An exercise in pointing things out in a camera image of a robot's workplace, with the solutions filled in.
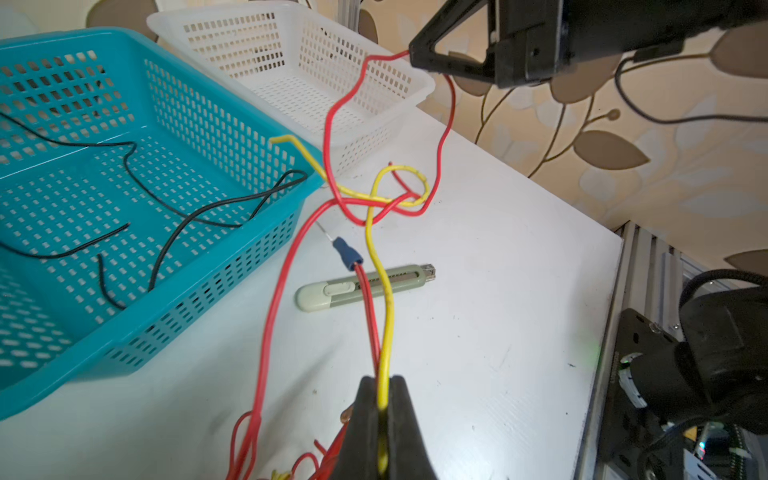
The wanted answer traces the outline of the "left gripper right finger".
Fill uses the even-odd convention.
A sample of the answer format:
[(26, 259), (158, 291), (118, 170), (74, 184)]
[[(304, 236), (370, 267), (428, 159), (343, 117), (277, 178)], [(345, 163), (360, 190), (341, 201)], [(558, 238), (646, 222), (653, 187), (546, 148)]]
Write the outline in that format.
[(424, 445), (407, 383), (402, 376), (390, 379), (386, 446), (388, 463), (384, 479), (438, 479)]

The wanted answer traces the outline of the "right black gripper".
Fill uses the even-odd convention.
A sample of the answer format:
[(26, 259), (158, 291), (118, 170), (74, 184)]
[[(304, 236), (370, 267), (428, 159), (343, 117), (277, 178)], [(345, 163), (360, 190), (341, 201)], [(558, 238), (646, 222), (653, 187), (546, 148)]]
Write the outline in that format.
[(408, 53), (417, 69), (508, 88), (766, 18), (765, 1), (446, 1)]

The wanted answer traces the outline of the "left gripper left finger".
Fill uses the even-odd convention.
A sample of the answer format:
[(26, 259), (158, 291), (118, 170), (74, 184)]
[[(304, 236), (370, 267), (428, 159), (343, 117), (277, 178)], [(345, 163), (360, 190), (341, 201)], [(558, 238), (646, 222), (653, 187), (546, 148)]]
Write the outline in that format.
[(363, 377), (353, 403), (352, 417), (330, 475), (336, 480), (379, 480), (379, 423), (377, 381)]

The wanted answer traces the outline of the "right white plastic basket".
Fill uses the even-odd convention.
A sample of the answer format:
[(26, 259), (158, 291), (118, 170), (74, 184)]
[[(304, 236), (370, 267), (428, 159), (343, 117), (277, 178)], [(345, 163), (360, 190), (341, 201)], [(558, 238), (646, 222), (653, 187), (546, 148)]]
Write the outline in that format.
[(316, 148), (334, 116), (331, 163), (343, 173), (395, 139), (408, 113), (434, 91), (432, 77), (290, 1), (256, 1), (157, 12), (148, 27), (195, 68)]

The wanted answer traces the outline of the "teal plastic basket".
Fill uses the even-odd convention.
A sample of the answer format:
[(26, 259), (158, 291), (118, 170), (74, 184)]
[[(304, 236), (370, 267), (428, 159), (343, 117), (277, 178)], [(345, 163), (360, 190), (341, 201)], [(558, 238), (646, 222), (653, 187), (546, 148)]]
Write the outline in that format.
[(1, 415), (131, 374), (292, 237), (285, 128), (144, 36), (1, 44)]

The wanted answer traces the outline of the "aluminium frame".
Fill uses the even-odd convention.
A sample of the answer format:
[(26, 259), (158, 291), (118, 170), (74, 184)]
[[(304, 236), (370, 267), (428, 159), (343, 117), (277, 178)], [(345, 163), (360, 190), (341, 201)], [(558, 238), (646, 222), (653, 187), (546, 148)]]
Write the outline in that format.
[[(677, 46), (665, 44), (635, 51), (640, 52), (642, 57), (648, 60), (669, 60), (673, 55), (681, 52), (684, 42)], [(630, 301), (645, 302), (651, 293), (665, 293), (668, 290), (661, 283), (663, 277), (660, 273), (660, 258), (652, 251), (653, 237), (650, 232), (634, 223), (620, 227), (619, 232), (624, 245), (603, 338), (588, 422), (585, 426), (574, 475), (577, 479), (605, 479), (609, 473), (620, 471), (615, 461), (606, 458), (607, 452), (601, 446), (602, 441), (607, 438), (615, 410), (613, 392), (618, 386), (615, 368), (618, 364), (618, 339), (622, 331), (620, 314), (628, 309)]]

